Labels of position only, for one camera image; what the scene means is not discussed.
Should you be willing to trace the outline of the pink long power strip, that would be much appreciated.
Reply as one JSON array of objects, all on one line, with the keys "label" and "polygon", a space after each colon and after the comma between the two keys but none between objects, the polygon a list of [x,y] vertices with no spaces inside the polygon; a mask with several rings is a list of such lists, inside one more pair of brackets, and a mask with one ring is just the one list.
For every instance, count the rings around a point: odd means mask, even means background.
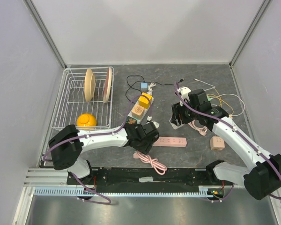
[{"label": "pink long power strip", "polygon": [[156,147],[181,147],[187,146],[186,138],[182,137],[159,137],[159,139],[154,142],[153,146]]}]

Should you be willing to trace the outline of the beige wooden cube socket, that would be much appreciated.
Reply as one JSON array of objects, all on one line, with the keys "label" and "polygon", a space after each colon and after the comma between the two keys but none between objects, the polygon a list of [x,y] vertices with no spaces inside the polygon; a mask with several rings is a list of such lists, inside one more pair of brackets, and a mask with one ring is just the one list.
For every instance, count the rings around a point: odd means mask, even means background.
[{"label": "beige wooden cube socket", "polygon": [[139,104],[136,104],[132,110],[131,110],[131,115],[133,118],[140,120],[145,112],[145,108]]}]

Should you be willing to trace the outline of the white multicolour power strip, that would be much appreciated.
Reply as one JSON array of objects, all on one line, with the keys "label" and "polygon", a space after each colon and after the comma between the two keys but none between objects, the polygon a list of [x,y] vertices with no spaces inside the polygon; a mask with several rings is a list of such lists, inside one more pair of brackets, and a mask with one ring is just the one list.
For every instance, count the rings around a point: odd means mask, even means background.
[{"label": "white multicolour power strip", "polygon": [[154,101],[153,97],[141,96],[130,110],[126,118],[126,123],[140,124],[142,120],[145,118],[146,113],[149,111],[150,104],[152,104],[153,101]]}]

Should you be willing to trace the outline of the yellow cube socket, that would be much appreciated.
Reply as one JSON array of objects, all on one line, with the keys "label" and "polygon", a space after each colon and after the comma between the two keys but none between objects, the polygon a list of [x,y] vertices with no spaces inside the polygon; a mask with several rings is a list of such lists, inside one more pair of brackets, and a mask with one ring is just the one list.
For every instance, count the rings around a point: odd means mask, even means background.
[{"label": "yellow cube socket", "polygon": [[142,106],[145,109],[150,107],[150,103],[152,102],[152,96],[147,93],[142,93],[142,96],[138,99],[138,105]]}]

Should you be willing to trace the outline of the white cube socket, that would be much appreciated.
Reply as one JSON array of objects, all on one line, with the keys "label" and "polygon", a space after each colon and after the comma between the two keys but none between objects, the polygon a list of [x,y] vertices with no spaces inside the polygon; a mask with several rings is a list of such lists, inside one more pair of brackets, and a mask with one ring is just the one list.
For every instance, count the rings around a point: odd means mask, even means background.
[{"label": "white cube socket", "polygon": [[180,120],[177,120],[177,119],[174,119],[174,118],[170,119],[170,124],[171,124],[171,126],[173,127],[174,130],[179,129],[184,125],[183,123],[181,123]]}]

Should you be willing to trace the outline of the dark green cube socket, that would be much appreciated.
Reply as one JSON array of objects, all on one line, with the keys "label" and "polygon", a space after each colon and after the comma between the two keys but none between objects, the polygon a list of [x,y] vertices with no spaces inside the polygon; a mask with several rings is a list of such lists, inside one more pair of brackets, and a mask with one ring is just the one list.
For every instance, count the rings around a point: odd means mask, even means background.
[{"label": "dark green cube socket", "polygon": [[137,124],[138,122],[137,122],[137,120],[135,119],[135,118],[132,118],[132,117],[127,117],[127,119],[126,119],[126,123],[128,123],[128,124]]}]

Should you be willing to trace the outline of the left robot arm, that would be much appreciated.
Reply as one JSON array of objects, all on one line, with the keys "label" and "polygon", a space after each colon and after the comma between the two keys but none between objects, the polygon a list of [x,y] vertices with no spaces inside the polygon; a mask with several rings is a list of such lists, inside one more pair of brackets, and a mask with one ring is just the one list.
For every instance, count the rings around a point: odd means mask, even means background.
[{"label": "left robot arm", "polygon": [[159,138],[158,128],[159,124],[155,121],[145,125],[126,123],[113,129],[95,131],[78,130],[75,125],[68,125],[49,141],[49,150],[44,158],[51,155],[55,170],[67,170],[76,175],[82,184],[89,184],[94,176],[90,162],[81,158],[82,153],[129,146],[148,154]]}]

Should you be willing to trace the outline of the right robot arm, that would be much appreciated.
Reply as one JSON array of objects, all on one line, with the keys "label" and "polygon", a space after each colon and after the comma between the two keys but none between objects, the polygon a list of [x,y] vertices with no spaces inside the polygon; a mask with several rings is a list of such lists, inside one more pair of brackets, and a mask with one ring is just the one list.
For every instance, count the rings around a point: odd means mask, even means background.
[{"label": "right robot arm", "polygon": [[245,163],[244,167],[217,160],[207,166],[209,184],[220,180],[242,185],[255,199],[271,196],[281,200],[281,154],[273,155],[244,133],[220,106],[212,107],[204,90],[191,91],[175,85],[179,103],[172,105],[174,129],[197,120],[222,138]]}]

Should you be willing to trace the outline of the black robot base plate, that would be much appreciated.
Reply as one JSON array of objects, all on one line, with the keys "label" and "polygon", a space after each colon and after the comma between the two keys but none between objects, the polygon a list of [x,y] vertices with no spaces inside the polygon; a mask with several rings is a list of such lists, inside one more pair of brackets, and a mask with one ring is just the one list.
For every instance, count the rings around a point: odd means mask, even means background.
[{"label": "black robot base plate", "polygon": [[99,168],[92,169],[91,175],[81,179],[88,186],[95,185],[96,191],[195,191],[200,186],[221,187],[232,185],[229,181],[220,181],[211,177],[206,169],[169,168],[159,175],[153,168]]}]

